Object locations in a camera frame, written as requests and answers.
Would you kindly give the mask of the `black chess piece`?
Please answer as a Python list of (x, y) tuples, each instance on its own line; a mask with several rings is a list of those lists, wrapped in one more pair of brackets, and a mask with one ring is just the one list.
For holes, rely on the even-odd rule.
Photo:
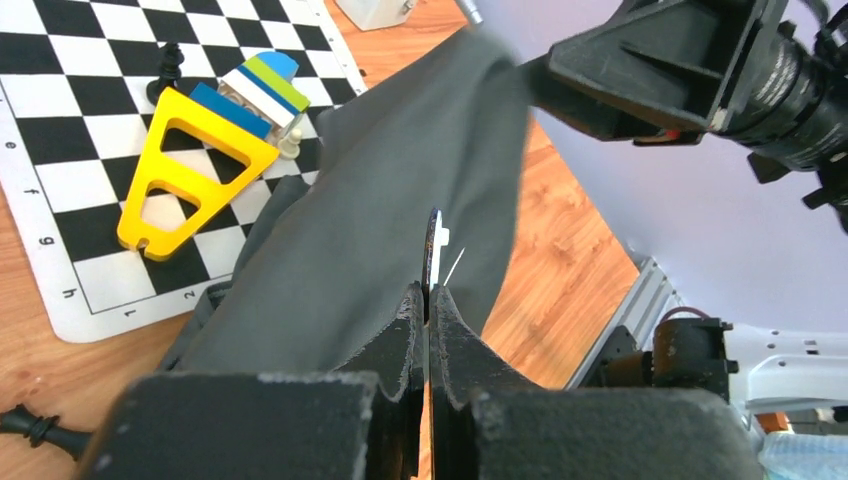
[(176, 88), (182, 77), (181, 64), (184, 55), (177, 42), (167, 42), (160, 49), (161, 57), (158, 63), (158, 77), (146, 86), (147, 100), (155, 106), (166, 88)]
[(78, 461), (93, 433), (68, 429), (59, 424), (60, 417), (37, 416), (24, 404), (1, 413), (1, 433), (20, 435), (27, 439), (32, 448), (47, 443), (67, 453)]

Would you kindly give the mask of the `white wedge stand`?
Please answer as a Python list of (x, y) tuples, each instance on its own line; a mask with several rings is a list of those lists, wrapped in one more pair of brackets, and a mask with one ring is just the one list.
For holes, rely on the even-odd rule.
[(361, 31), (379, 30), (407, 21), (417, 0), (336, 0), (335, 4)]

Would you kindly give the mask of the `blue starry night brooch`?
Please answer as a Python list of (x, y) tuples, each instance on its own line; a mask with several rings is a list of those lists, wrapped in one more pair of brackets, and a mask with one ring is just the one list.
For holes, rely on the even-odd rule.
[(422, 287), (429, 293), (439, 280), (442, 249), (450, 243), (450, 229), (444, 225), (443, 212), (434, 208), (429, 216), (422, 268)]

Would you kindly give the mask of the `yellow triangle block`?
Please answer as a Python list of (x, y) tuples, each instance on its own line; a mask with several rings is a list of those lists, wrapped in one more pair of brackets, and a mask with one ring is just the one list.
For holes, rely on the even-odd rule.
[[(221, 151), (245, 167), (229, 183), (212, 180), (162, 151), (167, 132), (176, 129)], [(169, 259), (198, 230), (254, 182), (278, 158), (279, 151), (205, 106), (166, 88), (161, 93), (139, 157), (125, 207), (117, 225), (119, 243), (141, 250), (154, 261)], [(196, 207), (177, 228), (166, 231), (142, 219), (147, 194), (164, 190)]]

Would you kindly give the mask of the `grey t-shirt garment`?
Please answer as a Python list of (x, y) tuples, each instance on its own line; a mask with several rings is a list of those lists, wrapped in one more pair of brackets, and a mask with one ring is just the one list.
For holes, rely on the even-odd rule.
[(530, 95), (510, 52), (462, 29), (321, 114), (313, 184), (276, 185), (230, 280), (200, 296), (163, 371), (329, 371), (393, 319), (422, 276), (434, 209), (443, 277), (481, 331), (514, 243)]

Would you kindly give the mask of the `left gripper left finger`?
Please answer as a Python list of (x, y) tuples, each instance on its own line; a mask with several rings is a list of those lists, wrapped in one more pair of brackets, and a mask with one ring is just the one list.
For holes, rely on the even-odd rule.
[(409, 479), (418, 473), (422, 288), (337, 369), (167, 372), (116, 400), (80, 479)]

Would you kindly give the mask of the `black white checkerboard mat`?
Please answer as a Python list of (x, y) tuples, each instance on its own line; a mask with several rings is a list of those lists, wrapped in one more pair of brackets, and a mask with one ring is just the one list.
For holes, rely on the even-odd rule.
[[(275, 50), (310, 101), (300, 155), (279, 160), (170, 259), (123, 248), (117, 226), (154, 108), (160, 48), (185, 57), (182, 92)], [(50, 325), (70, 343), (113, 337), (194, 307), (227, 280), (284, 176), (318, 172), (313, 121), (365, 90), (321, 1), (5, 1), (1, 184)]]

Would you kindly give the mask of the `colourful stacked block tower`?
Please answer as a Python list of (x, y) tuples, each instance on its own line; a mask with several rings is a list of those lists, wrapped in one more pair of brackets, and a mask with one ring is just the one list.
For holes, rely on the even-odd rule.
[(255, 137), (277, 144), (311, 106), (293, 85), (298, 69), (289, 55), (264, 51), (233, 68), (216, 87), (196, 85), (189, 98)]

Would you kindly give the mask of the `cream chess pawn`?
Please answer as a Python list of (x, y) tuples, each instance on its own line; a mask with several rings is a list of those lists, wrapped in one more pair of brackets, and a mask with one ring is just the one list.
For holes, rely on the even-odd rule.
[(301, 152), (302, 130), (293, 128), (277, 141), (277, 149), (281, 158), (295, 160)]

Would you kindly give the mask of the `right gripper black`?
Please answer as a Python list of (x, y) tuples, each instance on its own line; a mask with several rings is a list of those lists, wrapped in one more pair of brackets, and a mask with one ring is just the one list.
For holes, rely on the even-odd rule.
[[(554, 44), (519, 66), (533, 105), (602, 142), (697, 145), (742, 64), (763, 1), (656, 1)], [(721, 137), (749, 149), (761, 184), (813, 172), (818, 189), (804, 205), (830, 206), (847, 224), (847, 8), (821, 23), (814, 49), (779, 24), (744, 110)]]

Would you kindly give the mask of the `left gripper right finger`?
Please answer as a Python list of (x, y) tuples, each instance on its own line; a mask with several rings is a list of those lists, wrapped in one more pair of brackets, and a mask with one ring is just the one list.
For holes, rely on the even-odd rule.
[(736, 412), (698, 389), (543, 388), (429, 296), (436, 479), (761, 479)]

